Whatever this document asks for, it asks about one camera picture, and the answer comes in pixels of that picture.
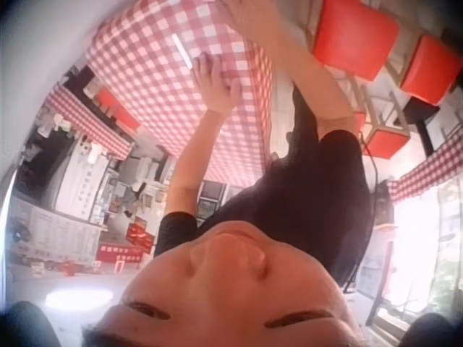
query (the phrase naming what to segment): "nose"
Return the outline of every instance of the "nose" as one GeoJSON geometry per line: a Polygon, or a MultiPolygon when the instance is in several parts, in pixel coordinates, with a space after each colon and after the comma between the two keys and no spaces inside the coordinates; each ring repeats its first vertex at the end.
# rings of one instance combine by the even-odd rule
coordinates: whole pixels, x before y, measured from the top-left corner
{"type": "Polygon", "coordinates": [[[264,251],[242,236],[221,234],[198,244],[190,253],[192,281],[208,301],[242,301],[266,271],[264,251]]]}

